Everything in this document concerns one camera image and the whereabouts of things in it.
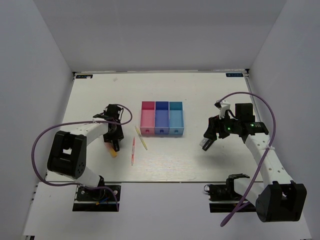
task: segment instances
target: orange object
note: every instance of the orange object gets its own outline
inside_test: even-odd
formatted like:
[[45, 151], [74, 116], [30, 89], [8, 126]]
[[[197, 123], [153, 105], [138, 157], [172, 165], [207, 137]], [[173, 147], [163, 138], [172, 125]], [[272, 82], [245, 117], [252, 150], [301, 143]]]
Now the orange object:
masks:
[[114, 150], [114, 148], [109, 142], [105, 142], [104, 145], [109, 150], [111, 157], [115, 158], [116, 156], [118, 156], [117, 152]]

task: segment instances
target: blue box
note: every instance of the blue box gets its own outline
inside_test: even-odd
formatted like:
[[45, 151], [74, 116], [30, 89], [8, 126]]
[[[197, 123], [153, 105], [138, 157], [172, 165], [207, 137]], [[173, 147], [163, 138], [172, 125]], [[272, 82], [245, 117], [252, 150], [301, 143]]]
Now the blue box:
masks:
[[169, 102], [155, 102], [155, 134], [169, 134]]
[[184, 129], [182, 101], [171, 101], [169, 103], [169, 134], [182, 135]]

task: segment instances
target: yellow stick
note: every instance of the yellow stick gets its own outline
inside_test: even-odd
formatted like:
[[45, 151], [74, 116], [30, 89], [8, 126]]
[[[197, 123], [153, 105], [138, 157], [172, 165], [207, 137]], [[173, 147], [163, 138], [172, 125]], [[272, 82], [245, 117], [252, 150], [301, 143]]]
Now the yellow stick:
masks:
[[134, 126], [134, 128], [135, 128], [136, 133], [138, 134], [140, 141], [141, 141], [142, 145], [144, 146], [145, 150], [148, 150], [147, 145], [146, 145], [144, 139], [142, 138], [142, 135], [141, 135], [139, 129], [136, 126]]

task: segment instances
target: white table surface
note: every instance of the white table surface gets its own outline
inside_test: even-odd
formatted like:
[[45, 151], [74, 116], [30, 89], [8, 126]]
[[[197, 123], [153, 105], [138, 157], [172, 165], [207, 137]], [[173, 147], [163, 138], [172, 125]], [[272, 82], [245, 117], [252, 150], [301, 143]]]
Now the white table surface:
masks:
[[[205, 152], [199, 146], [208, 127], [208, 118], [219, 110], [216, 100], [236, 92], [248, 91], [243, 77], [225, 73], [110, 73], [93, 78], [75, 79], [63, 122], [91, 120], [108, 104], [123, 104], [133, 120], [122, 126], [124, 139], [112, 158], [100, 137], [87, 147], [86, 165], [106, 182], [224, 182], [228, 175], [253, 176], [257, 164], [241, 138], [231, 135], [218, 139]], [[248, 95], [227, 99], [234, 112], [235, 103], [250, 103]], [[140, 142], [134, 126], [140, 126], [142, 101], [183, 102], [182, 137], [144, 137], [148, 150]], [[123, 113], [122, 122], [129, 119]], [[61, 129], [71, 131], [77, 126]], [[136, 138], [134, 165], [132, 142]], [[70, 181], [49, 172], [48, 181]]]

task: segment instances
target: cable tie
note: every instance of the cable tie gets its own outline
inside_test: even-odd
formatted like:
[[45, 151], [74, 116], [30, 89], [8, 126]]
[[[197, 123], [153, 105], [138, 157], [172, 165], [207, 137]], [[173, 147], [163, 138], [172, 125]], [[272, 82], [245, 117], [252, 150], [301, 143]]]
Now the cable tie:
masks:
[[262, 148], [262, 150], [266, 150], [266, 149], [275, 150], [273, 146], [269, 146], [268, 144], [264, 148]]

